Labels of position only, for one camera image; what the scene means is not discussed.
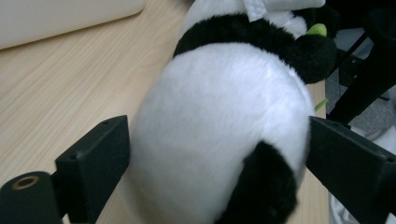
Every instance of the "panda leg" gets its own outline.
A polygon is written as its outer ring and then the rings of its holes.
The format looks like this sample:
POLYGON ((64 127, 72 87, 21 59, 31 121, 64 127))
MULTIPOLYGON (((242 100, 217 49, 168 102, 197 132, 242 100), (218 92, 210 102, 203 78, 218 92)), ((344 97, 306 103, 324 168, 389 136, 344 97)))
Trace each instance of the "panda leg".
POLYGON ((293 171, 272 146, 260 142, 216 224, 285 223, 297 204, 293 171))
POLYGON ((324 80, 336 60, 337 47, 329 37, 302 35, 278 52, 279 58, 293 67, 305 84, 324 80))

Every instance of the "metal grommet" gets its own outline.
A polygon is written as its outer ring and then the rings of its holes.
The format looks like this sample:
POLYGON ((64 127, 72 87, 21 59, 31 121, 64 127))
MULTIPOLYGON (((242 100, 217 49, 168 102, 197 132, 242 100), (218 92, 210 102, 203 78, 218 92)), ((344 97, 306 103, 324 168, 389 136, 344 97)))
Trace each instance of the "metal grommet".
POLYGON ((17 180, 13 185, 12 188, 16 190, 20 189, 27 189, 32 187, 35 183, 38 182, 39 177, 36 175, 29 175, 22 179, 17 180))

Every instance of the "black plush fur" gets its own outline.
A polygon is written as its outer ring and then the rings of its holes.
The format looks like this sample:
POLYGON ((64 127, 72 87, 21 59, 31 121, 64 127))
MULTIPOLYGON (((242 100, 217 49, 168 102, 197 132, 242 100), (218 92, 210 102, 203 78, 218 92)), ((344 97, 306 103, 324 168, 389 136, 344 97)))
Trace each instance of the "black plush fur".
POLYGON ((337 50, 332 37, 337 31, 338 17, 329 7, 293 13, 302 16, 307 25, 324 23, 329 27, 329 36, 303 35, 295 40, 283 28, 269 21, 249 22, 246 14, 225 15, 194 24, 180 38, 174 57, 207 44, 249 43, 278 55, 297 71, 304 83, 316 83, 327 78, 335 64, 337 50))
POLYGON ((265 20, 249 22, 246 14, 216 16, 194 24, 178 41, 174 57, 203 45, 233 42, 277 52, 293 41, 291 34, 265 20))
POLYGON ((216 224, 285 223, 297 205, 293 171, 272 146, 260 142, 244 169, 227 209, 216 224))

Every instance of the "wood grain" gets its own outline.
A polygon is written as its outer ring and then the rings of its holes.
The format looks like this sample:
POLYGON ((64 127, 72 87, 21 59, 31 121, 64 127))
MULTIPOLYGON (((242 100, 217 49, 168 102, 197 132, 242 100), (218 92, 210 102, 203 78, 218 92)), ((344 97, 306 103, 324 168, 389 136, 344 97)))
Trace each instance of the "wood grain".
MULTIPOLYGON (((131 122, 191 2, 148 0, 132 17, 0 50, 0 185, 52 174, 54 160, 104 119, 131 122)), ((310 88, 315 102, 324 98, 323 83, 310 88)), ((116 189, 98 223, 130 223, 121 197, 116 189)), ((290 223, 328 223, 327 191, 309 173, 299 197, 290 223)))

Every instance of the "white ribbon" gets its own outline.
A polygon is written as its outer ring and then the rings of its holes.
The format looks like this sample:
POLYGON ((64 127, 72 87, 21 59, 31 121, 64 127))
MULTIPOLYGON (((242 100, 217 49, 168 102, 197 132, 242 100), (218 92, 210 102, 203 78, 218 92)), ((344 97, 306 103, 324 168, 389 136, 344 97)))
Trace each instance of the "white ribbon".
POLYGON ((262 19, 268 11, 323 7, 326 0, 243 0, 249 21, 262 19))

